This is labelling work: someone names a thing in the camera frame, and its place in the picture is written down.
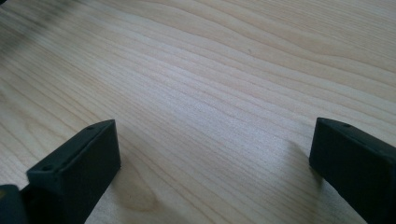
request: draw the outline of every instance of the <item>black plastic part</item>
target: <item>black plastic part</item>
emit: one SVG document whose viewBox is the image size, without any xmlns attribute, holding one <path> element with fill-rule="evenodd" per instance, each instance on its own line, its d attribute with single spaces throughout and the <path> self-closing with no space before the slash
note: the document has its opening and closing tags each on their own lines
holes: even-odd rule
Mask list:
<svg viewBox="0 0 396 224">
<path fill-rule="evenodd" d="M 22 203 L 15 203 L 22 207 L 24 203 L 31 224 L 84 223 L 119 169 L 115 120 L 99 122 L 29 169 L 30 184 L 21 191 Z M 20 197 L 18 191 L 12 192 Z M 0 219 L 0 223 L 20 222 Z"/>
<path fill-rule="evenodd" d="M 20 191 L 15 185 L 0 186 L 0 223 L 28 223 Z"/>
<path fill-rule="evenodd" d="M 309 163 L 368 223 L 396 223 L 395 147 L 318 118 Z"/>
</svg>

